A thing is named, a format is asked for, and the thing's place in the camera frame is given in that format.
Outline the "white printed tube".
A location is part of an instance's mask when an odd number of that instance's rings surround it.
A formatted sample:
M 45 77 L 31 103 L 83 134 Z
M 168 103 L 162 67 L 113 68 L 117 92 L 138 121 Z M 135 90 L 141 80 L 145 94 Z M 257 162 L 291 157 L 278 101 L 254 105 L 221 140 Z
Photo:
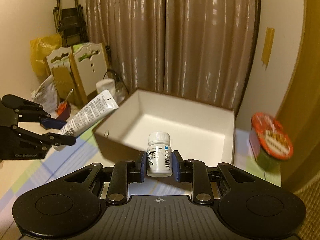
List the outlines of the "white printed tube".
M 93 124 L 112 113 L 118 107 L 110 91 L 105 89 L 76 113 L 76 115 L 59 130 L 58 134 L 77 138 Z

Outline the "red lid instant noodle cup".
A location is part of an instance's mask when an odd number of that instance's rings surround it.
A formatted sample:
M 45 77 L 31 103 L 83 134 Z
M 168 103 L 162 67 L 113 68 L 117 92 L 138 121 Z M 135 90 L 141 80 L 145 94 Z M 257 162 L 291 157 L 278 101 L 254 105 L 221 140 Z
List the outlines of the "red lid instant noodle cup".
M 293 156 L 293 144 L 273 116 L 258 112 L 251 117 L 249 143 L 256 163 L 272 171 Z

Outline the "clear jar green label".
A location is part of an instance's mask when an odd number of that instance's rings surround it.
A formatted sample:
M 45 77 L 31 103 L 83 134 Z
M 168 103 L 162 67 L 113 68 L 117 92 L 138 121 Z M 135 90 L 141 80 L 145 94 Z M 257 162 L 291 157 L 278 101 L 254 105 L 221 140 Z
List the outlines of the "clear jar green label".
M 107 89 L 112 96 L 116 95 L 116 85 L 114 79 L 107 78 L 100 80 L 95 86 L 98 94 Z

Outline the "yellow plastic bag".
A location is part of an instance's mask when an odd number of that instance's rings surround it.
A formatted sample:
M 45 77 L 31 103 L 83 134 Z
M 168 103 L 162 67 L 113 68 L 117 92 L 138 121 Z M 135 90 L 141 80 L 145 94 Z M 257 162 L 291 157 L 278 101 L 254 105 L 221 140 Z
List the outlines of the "yellow plastic bag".
M 29 42 L 30 62 L 37 76 L 47 75 L 46 57 L 54 50 L 62 47 L 62 38 L 59 34 L 36 38 Z

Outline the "plaid tablecloth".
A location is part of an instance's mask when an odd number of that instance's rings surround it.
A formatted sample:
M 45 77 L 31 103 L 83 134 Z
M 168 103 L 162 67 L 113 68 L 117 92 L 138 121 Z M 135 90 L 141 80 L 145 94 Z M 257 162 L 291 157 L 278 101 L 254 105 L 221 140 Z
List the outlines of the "plaid tablecloth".
M 51 149 L 43 160 L 5 160 L 1 162 L 1 219 L 11 214 L 14 200 L 25 191 L 40 186 L 54 178 L 77 170 L 87 163 L 99 162 L 108 166 L 102 159 L 92 130 L 85 132 L 74 146 L 57 152 Z M 266 172 L 254 160 L 249 144 L 249 133 L 235 130 L 234 164 L 243 170 L 281 186 L 280 169 Z

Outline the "black folding cart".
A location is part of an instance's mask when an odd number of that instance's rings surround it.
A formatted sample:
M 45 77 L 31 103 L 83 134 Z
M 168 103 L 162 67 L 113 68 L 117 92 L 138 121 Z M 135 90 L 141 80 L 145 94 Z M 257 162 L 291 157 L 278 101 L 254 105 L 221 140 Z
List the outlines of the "black folding cart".
M 56 0 L 56 5 L 53 9 L 53 16 L 56 32 L 62 38 L 62 46 L 71 47 L 88 42 L 84 10 L 78 0 L 74 0 L 72 8 L 63 9 L 61 0 Z

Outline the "brown cardboard storage box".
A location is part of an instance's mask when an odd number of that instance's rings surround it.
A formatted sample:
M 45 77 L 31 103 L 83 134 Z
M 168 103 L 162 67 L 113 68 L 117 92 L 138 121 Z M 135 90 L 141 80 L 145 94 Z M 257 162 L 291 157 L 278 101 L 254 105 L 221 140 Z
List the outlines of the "brown cardboard storage box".
M 234 113 L 205 103 L 137 90 L 93 129 L 102 156 L 112 163 L 136 159 L 152 132 L 168 133 L 183 159 L 212 167 L 233 163 Z

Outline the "dark red holder box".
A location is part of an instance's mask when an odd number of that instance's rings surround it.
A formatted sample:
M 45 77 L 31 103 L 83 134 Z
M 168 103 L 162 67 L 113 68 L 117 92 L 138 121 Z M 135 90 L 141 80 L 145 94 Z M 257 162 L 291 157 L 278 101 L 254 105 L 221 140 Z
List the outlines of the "dark red holder box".
M 57 120 L 66 121 L 71 115 L 71 105 L 69 103 L 69 98 L 73 94 L 74 89 L 68 93 L 67 98 L 59 104 L 56 113 L 57 113 Z

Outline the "brown curtain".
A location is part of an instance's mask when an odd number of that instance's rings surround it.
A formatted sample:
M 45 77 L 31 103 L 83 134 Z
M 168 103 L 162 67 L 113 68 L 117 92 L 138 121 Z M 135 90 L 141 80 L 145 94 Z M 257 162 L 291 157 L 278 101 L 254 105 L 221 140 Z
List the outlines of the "brown curtain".
M 88 35 L 140 88 L 237 111 L 257 43 L 261 0 L 86 0 Z

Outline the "silver printed bag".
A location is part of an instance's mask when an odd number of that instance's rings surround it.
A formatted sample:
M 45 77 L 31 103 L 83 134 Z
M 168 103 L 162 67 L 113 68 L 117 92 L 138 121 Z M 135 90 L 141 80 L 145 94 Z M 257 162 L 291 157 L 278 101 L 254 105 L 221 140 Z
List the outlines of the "silver printed bag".
M 53 75 L 48 76 L 37 90 L 31 94 L 34 103 L 43 106 L 45 112 L 51 114 L 60 104 L 60 98 L 56 89 Z

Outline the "woven quilted chair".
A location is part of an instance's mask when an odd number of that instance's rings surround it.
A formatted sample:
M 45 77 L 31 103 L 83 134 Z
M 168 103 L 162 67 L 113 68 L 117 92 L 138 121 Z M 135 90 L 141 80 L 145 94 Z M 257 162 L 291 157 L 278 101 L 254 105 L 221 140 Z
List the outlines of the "woven quilted chair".
M 314 177 L 295 192 L 306 207 L 306 217 L 298 233 L 301 239 L 320 239 L 319 194 L 319 177 Z

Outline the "white pill bottle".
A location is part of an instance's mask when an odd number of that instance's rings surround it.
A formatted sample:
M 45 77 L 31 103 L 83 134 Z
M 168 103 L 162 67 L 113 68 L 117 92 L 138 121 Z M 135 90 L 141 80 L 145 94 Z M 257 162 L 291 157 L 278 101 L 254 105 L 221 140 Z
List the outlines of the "white pill bottle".
M 147 171 L 150 177 L 172 176 L 172 151 L 170 135 L 165 132 L 153 132 L 149 135 L 147 148 Z

